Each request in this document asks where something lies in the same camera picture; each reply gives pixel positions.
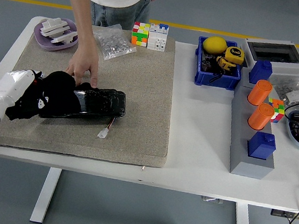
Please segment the person's right hand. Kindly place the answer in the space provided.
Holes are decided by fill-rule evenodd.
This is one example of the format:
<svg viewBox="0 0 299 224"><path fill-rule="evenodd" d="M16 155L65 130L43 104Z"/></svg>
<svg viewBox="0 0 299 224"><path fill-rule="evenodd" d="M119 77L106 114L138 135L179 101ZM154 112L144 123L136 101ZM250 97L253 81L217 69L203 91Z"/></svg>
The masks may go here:
<svg viewBox="0 0 299 224"><path fill-rule="evenodd" d="M75 79L76 86L82 84L82 78L86 72L90 73L90 86L97 87L99 70L99 54L96 42L79 43L79 46L71 57L66 73Z"/></svg>

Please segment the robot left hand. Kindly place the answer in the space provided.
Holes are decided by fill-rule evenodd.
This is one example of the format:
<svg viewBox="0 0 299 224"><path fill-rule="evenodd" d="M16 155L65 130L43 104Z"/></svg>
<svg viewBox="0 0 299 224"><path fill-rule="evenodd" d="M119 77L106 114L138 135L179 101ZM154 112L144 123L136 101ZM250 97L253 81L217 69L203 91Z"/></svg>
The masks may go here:
<svg viewBox="0 0 299 224"><path fill-rule="evenodd" d="M34 70L8 72L0 79L0 118L29 119L45 107L41 88L43 73Z"/></svg>

